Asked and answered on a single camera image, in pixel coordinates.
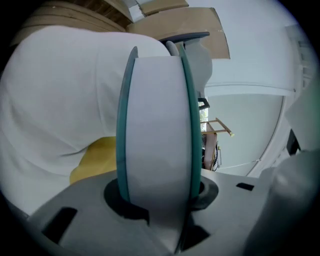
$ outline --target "wooden board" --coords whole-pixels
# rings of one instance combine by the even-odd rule
[[[97,12],[94,12],[94,11],[89,10],[87,8],[83,8],[83,7],[78,6],[76,4],[72,4],[69,2],[65,2],[65,1],[47,1],[47,2],[44,2],[41,6],[42,7],[51,7],[51,8],[55,7],[55,8],[64,8],[66,10],[73,10],[73,11],[75,11],[74,15],[76,17],[79,17],[79,16],[77,16],[77,13],[87,15],[92,18],[96,18],[97,20],[100,20],[106,24],[109,24],[110,26],[113,26],[115,29],[119,30],[120,32],[125,32],[125,29],[122,26],[118,25],[117,23],[113,22],[112,20],[104,17],[103,15],[101,15]]]
[[[125,32],[123,27],[92,10],[64,1],[47,1],[22,24],[10,45],[17,45],[33,32],[52,25],[95,32]]]
[[[82,22],[96,25],[108,31],[124,32],[124,29],[122,27],[112,22],[111,20],[109,20],[109,22],[106,22],[105,20],[108,20],[108,19],[104,18],[103,16],[102,17],[105,20],[101,20],[96,17],[92,17],[91,15],[87,15],[85,13],[81,13],[81,12],[74,11],[72,9],[64,8],[64,7],[52,8],[52,6],[41,6],[37,10],[35,10],[31,16],[32,17],[56,16],[56,17],[72,18]]]
[[[209,132],[212,131],[208,123],[206,125],[206,130]],[[215,160],[217,138],[218,136],[216,133],[209,133],[206,135],[203,163],[204,168],[210,171]]]
[[[103,28],[82,20],[75,18],[54,16],[54,15],[41,15],[41,16],[31,16],[26,19],[23,23],[22,28],[28,28],[33,26],[67,26],[71,28],[86,29],[96,32],[110,32],[107,28]]]
[[[123,28],[133,23],[129,8],[122,0],[66,0],[69,3],[96,12]]]
[[[186,0],[153,0],[140,5],[142,12],[147,16],[170,9],[188,6],[189,4]]]

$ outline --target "cardboard box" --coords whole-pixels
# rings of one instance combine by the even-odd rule
[[[227,39],[214,8],[189,7],[162,11],[130,24],[126,31],[157,40],[208,31],[210,36],[201,39],[201,43],[210,51],[211,58],[230,59]]]
[[[142,12],[146,16],[170,9],[188,6],[189,4],[186,2],[186,0],[153,0],[140,5]]]

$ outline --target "gray plastic surface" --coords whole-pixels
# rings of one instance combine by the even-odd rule
[[[191,215],[210,236],[181,254],[272,253],[319,192],[319,158],[320,150],[302,152],[265,169],[259,179],[203,170],[202,176],[214,181],[218,194],[207,208]],[[62,207],[72,207],[78,213],[59,242],[69,251],[98,256],[170,255],[145,220],[124,219],[108,207],[103,191],[115,178],[114,171],[71,185],[32,215],[30,224],[42,230]],[[237,187],[239,183],[254,187],[247,190]]]
[[[159,40],[161,43],[166,43],[167,41],[172,41],[174,44],[179,42],[187,42],[193,39],[201,39],[204,37],[210,36],[209,32],[194,32],[194,33],[186,33],[186,34],[178,34],[169,36]]]
[[[80,180],[38,209],[29,222],[43,230],[63,207],[76,209],[74,219],[58,243],[79,255],[170,255],[145,220],[124,219],[104,199],[106,185],[116,171]]]
[[[165,47],[167,48],[171,56],[180,55],[177,46],[173,42],[171,41],[166,42]]]

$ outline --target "white fabric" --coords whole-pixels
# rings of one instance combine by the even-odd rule
[[[129,54],[169,56],[147,36],[49,26],[20,43],[0,82],[0,186],[32,214],[69,185],[87,146],[116,135]]]

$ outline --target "teal spool flange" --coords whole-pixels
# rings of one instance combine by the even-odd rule
[[[187,58],[186,51],[182,45],[179,45],[179,54],[182,60],[186,88],[189,99],[190,123],[191,123],[191,185],[189,199],[192,200],[199,195],[200,178],[201,178],[201,129],[199,106],[196,97],[194,79],[192,77],[190,64]]]
[[[127,111],[132,73],[136,58],[138,57],[138,48],[135,46],[129,55],[128,62],[125,67],[116,120],[116,174],[120,195],[127,202],[130,202],[126,166]]]
[[[181,57],[188,101],[189,113],[191,123],[191,184],[189,199],[193,199],[199,195],[200,178],[201,178],[201,130],[198,100],[196,98],[196,91],[194,87],[194,80],[191,74],[190,65],[182,45],[179,47],[179,54]],[[135,65],[135,60],[138,58],[138,48],[134,47],[129,55],[128,62],[125,68],[120,98],[118,104],[117,123],[116,123],[116,167],[117,167],[117,181],[119,192],[124,200],[130,202],[130,195],[128,190],[127,167],[126,167],[126,128],[127,128],[127,111],[128,99],[130,92],[131,78]]]

